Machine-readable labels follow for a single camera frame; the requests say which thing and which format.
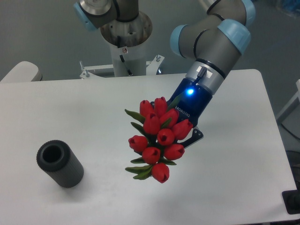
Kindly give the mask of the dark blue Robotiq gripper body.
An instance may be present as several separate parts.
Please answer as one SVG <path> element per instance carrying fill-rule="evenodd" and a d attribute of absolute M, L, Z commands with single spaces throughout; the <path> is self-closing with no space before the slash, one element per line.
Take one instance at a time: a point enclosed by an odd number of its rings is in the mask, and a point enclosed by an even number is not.
<path fill-rule="evenodd" d="M 188 119 L 197 126 L 200 115 L 212 99 L 212 94 L 202 87 L 200 78 L 184 78 L 167 105 L 179 112 L 178 122 Z"/>

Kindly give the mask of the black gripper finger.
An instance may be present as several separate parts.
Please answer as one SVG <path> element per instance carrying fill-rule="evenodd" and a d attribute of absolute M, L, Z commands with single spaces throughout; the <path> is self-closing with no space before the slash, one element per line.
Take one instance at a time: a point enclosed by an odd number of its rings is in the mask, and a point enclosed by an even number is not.
<path fill-rule="evenodd" d="M 203 133 L 202 133 L 202 131 L 200 131 L 199 127 L 196 126 L 193 128 L 190 138 L 188 138 L 187 140 L 185 140 L 183 142 L 177 142 L 177 144 L 181 144 L 186 149 L 201 139 L 203 139 Z"/>

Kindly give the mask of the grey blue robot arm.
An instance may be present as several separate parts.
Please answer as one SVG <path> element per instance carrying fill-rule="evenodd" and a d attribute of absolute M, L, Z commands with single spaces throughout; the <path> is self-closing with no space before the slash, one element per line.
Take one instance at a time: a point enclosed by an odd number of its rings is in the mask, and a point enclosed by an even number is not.
<path fill-rule="evenodd" d="M 87 30 L 100 30 L 110 45 L 116 77 L 146 75 L 146 40 L 152 33 L 150 18 L 139 10 L 136 0 L 80 0 L 75 12 Z M 197 123 L 200 115 L 246 50 L 255 19 L 250 0 L 216 0 L 207 17 L 193 25 L 180 25 L 170 36 L 172 51 L 194 60 L 185 78 L 168 100 L 168 105 L 194 125 L 188 147 L 202 139 Z"/>

